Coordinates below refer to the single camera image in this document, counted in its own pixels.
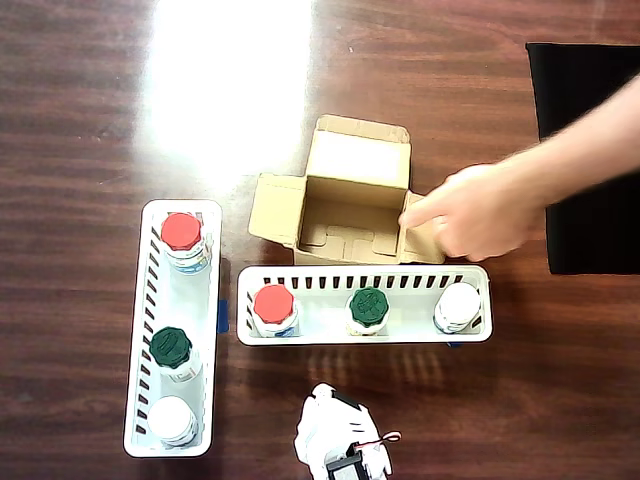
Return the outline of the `person's bare hand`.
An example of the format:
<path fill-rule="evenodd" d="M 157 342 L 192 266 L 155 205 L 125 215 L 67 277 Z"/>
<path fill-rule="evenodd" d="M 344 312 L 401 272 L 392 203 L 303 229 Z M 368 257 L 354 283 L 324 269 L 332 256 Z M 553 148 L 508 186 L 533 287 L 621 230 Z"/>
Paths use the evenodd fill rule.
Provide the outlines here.
<path fill-rule="evenodd" d="M 467 167 L 408 206 L 399 223 L 430 224 L 452 258 L 478 262 L 523 245 L 541 221 L 545 188 L 538 170 L 515 159 Z"/>

